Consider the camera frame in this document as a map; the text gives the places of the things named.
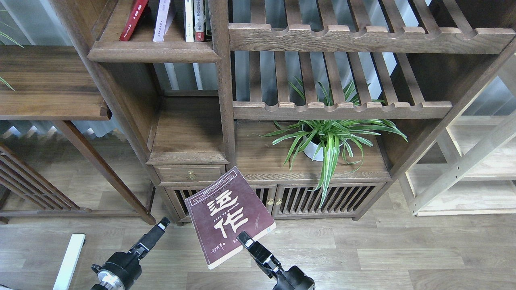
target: spider plant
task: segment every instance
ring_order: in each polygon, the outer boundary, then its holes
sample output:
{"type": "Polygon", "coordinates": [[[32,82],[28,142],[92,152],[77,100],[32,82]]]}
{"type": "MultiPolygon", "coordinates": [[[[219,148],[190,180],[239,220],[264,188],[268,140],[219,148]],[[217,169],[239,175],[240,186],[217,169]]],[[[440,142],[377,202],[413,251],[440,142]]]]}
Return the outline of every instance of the spider plant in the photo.
{"type": "MultiPolygon", "coordinates": [[[[289,84],[305,100],[305,96],[302,91],[303,83],[299,78],[296,78],[296,81],[301,86],[301,89],[299,89],[293,83],[289,82],[289,84]]],[[[324,94],[323,98],[321,99],[323,99],[325,105],[333,105],[331,89],[326,90],[320,82],[318,82],[318,84],[321,87],[321,90],[324,94]]],[[[343,89],[343,93],[345,100],[347,102],[352,102],[354,105],[359,105],[359,99],[356,94],[356,88],[353,81],[350,81],[346,85],[346,87],[343,89]]],[[[360,167],[364,163],[363,146],[373,146],[373,143],[370,140],[362,137],[363,135],[378,136],[380,135],[378,131],[383,131],[400,135],[405,141],[407,141],[406,135],[403,134],[393,122],[383,119],[298,120],[297,123],[287,126],[286,128],[282,128],[278,124],[278,122],[275,121],[275,125],[279,128],[279,130],[263,135],[262,137],[280,135],[295,130],[295,132],[281,136],[272,142],[272,144],[275,145],[280,143],[281,141],[293,139],[292,145],[290,146],[290,149],[287,153],[285,162],[283,163],[283,165],[285,165],[290,160],[290,158],[292,158],[290,164],[291,171],[294,159],[296,158],[297,154],[303,151],[309,145],[310,142],[318,144],[316,153],[322,149],[323,161],[321,168],[321,176],[319,178],[317,187],[313,189],[321,190],[321,202],[319,204],[319,207],[322,207],[326,199],[328,187],[330,184],[330,180],[335,172],[335,167],[337,165],[341,146],[343,147],[342,158],[347,164],[353,165],[360,163],[358,168],[351,171],[354,172],[360,169],[360,167]],[[360,155],[362,157],[361,161],[347,161],[346,155],[350,158],[353,158],[354,156],[353,149],[351,147],[352,144],[356,145],[357,148],[360,150],[360,155]]]]}
{"type": "MultiPolygon", "coordinates": [[[[5,26],[7,26],[7,27],[11,27],[11,26],[9,26],[7,23],[2,22],[2,21],[0,21],[0,24],[3,24],[3,25],[5,25],[5,26]]],[[[7,35],[7,34],[6,34],[5,32],[3,32],[3,31],[0,31],[0,36],[7,38],[8,40],[12,41],[14,44],[16,44],[16,45],[18,45],[18,46],[20,46],[20,47],[23,47],[21,44],[19,44],[16,40],[14,40],[12,37],[10,37],[9,35],[7,35]]],[[[4,78],[2,78],[1,76],[0,76],[0,82],[2,82],[4,85],[6,85],[7,87],[9,87],[11,90],[13,90],[13,91],[15,90],[15,89],[14,89],[14,88],[13,88],[13,87],[8,83],[8,82],[7,82],[4,78]]]]}

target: slatted cabinet door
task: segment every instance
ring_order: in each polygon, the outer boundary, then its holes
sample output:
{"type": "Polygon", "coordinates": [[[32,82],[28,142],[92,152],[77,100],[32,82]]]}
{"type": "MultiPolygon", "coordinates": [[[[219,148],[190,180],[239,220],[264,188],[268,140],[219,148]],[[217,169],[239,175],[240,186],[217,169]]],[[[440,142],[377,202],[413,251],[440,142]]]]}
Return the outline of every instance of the slatted cabinet door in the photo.
{"type": "MultiPolygon", "coordinates": [[[[267,211],[272,214],[274,205],[274,196],[276,194],[276,185],[251,185],[256,195],[259,197],[267,211]]],[[[203,190],[205,186],[188,186],[188,187],[165,187],[168,196],[172,200],[181,222],[190,222],[190,214],[186,208],[185,199],[203,190]]]]}
{"type": "Polygon", "coordinates": [[[384,183],[330,184],[326,200],[321,201],[316,185],[279,185],[272,217],[274,219],[353,217],[368,198],[377,193],[384,183]]]}

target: wooden shelf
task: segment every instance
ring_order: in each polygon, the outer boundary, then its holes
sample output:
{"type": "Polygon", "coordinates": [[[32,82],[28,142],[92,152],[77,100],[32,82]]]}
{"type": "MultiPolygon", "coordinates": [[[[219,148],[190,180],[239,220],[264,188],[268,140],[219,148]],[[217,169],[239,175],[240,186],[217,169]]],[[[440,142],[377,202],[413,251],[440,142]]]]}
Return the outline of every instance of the wooden shelf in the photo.
{"type": "Polygon", "coordinates": [[[164,98],[147,165],[227,164],[217,97],[164,98]]]}
{"type": "MultiPolygon", "coordinates": [[[[466,154],[500,124],[505,116],[461,116],[449,127],[458,144],[458,154],[466,154]]],[[[464,180],[516,180],[516,140],[494,150],[466,175],[464,180]]]]}
{"type": "Polygon", "coordinates": [[[0,46],[3,120],[109,120],[110,112],[72,46],[0,46]]]}
{"type": "MultiPolygon", "coordinates": [[[[420,165],[400,179],[405,195],[423,193],[441,173],[444,165],[420,165]]],[[[473,181],[461,179],[450,189],[439,193],[417,215],[459,215],[516,213],[516,187],[512,181],[473,181]]]]}
{"type": "Polygon", "coordinates": [[[392,80],[381,53],[371,53],[382,87],[384,103],[373,102],[358,53],[347,53],[349,67],[359,96],[359,105],[346,102],[337,61],[333,52],[323,53],[327,78],[333,92],[332,106],[321,102],[316,93],[311,56],[299,52],[299,64],[306,100],[291,100],[285,52],[274,52],[277,98],[270,101],[270,93],[262,94],[260,53],[250,52],[250,99],[233,102],[235,119],[296,120],[296,119],[440,119],[452,108],[451,102],[425,101],[406,54],[396,53],[399,80],[392,80]]]}
{"type": "Polygon", "coordinates": [[[264,0],[252,1],[252,23],[230,23],[234,51],[404,52],[498,54],[515,36],[509,28],[476,28],[468,23],[455,0],[443,1],[457,27],[439,27],[423,0],[410,1],[421,27],[406,27],[393,1],[382,0],[388,27],[372,26],[363,1],[349,1],[355,29],[338,25],[330,0],[318,1],[322,31],[302,24],[297,1],[285,5],[283,30],[265,23],[264,0]]]}
{"type": "MultiPolygon", "coordinates": [[[[274,137],[260,137],[275,131],[271,122],[238,122],[236,126],[236,153],[237,165],[244,177],[251,184],[264,183],[317,183],[321,162],[312,161],[303,153],[299,153],[294,162],[292,172],[289,163],[283,165],[286,154],[292,143],[288,140],[272,145],[274,137]]],[[[391,180],[385,166],[380,149],[374,138],[370,139],[374,146],[364,146],[365,161],[362,167],[351,172],[358,165],[347,165],[339,159],[332,183],[349,182],[388,182],[391,180]]],[[[360,157],[350,158],[349,161],[358,161],[360,157]]]]}
{"type": "Polygon", "coordinates": [[[185,42],[183,13],[178,13],[165,34],[164,42],[153,42],[154,22],[138,24],[130,41],[119,41],[133,1],[118,1],[102,36],[96,41],[88,58],[98,62],[217,62],[211,42],[185,42]]]}

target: brass knob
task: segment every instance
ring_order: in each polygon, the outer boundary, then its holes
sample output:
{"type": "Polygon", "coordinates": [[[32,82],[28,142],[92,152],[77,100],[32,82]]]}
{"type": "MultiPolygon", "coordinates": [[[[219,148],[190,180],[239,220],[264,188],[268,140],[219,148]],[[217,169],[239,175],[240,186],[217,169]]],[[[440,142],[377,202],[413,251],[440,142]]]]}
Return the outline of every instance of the brass knob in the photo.
{"type": "Polygon", "coordinates": [[[188,179],[194,180],[197,176],[193,173],[193,171],[188,172],[188,179]]]}

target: book cover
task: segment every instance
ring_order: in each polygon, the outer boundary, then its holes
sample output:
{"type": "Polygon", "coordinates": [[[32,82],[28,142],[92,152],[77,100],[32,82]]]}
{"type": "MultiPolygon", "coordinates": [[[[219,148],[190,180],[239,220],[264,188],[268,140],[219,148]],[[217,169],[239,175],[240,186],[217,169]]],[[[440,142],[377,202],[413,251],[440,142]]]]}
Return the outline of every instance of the book cover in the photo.
{"type": "Polygon", "coordinates": [[[125,23],[124,30],[120,35],[120,41],[129,41],[131,35],[133,35],[134,29],[136,28],[136,24],[140,20],[141,16],[144,14],[144,11],[148,8],[149,0],[136,0],[133,9],[131,10],[131,14],[129,14],[129,18],[125,23]]]}
{"type": "Polygon", "coordinates": [[[204,0],[194,0],[193,14],[195,16],[195,42],[204,41],[204,22],[206,17],[204,16],[204,0]]]}
{"type": "Polygon", "coordinates": [[[185,0],[185,41],[194,42],[194,3],[193,0],[185,0]]]}
{"type": "Polygon", "coordinates": [[[257,240],[276,228],[276,222],[236,167],[185,203],[208,269],[243,249],[237,239],[242,231],[257,240]]]}
{"type": "Polygon", "coordinates": [[[156,16],[156,27],[152,41],[163,42],[176,13],[173,0],[159,0],[158,13],[156,16]]]}

